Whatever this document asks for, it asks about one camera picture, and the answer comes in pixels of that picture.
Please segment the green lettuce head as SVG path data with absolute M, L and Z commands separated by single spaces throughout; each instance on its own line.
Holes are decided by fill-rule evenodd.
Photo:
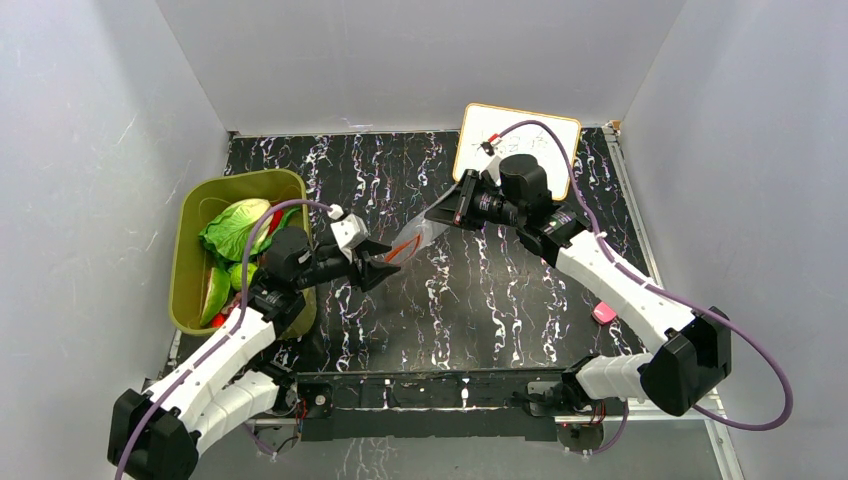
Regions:
M 254 226 L 271 207 L 261 198 L 229 205 L 200 231 L 201 245 L 220 263 L 240 263 Z

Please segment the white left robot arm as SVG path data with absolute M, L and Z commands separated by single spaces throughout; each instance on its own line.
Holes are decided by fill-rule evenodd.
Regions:
M 391 246 L 363 230 L 337 222 L 332 233 L 332 243 L 311 247 L 301 228 L 278 231 L 260 257 L 247 305 L 165 378 L 116 400 L 107 448 L 116 478 L 187 479 L 209 447 L 251 417 L 294 411 L 297 387 L 259 355 L 293 325 L 304 290 L 345 278 L 367 291 L 400 269 L 380 259 Z

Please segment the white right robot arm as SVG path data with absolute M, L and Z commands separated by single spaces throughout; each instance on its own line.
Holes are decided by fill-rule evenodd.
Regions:
M 603 238 L 566 204 L 553 199 L 535 157 L 511 155 L 499 176 L 466 170 L 424 214 L 428 221 L 465 230 L 488 223 L 514 229 L 520 243 L 605 302 L 642 340 L 647 351 L 629 356 L 588 356 L 567 369 L 561 385 L 541 396 L 590 413 L 602 400 L 649 400 L 681 416 L 732 371 L 731 332 L 716 308 L 698 313 L 656 293 L 649 277 L 629 278 L 625 261 L 606 256 Z

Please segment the clear zip top bag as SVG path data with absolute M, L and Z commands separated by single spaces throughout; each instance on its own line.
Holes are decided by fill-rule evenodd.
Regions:
M 458 184 L 454 184 L 446 192 L 456 192 L 457 187 Z M 415 215 L 404 225 L 400 233 L 392 241 L 392 250 L 384 257 L 385 262 L 395 265 L 405 263 L 413 258 L 419 251 L 431 245 L 439 236 L 444 234 L 449 227 L 452 227 L 431 222 L 424 218 L 424 212 L 431 205 L 427 206 L 422 212 Z

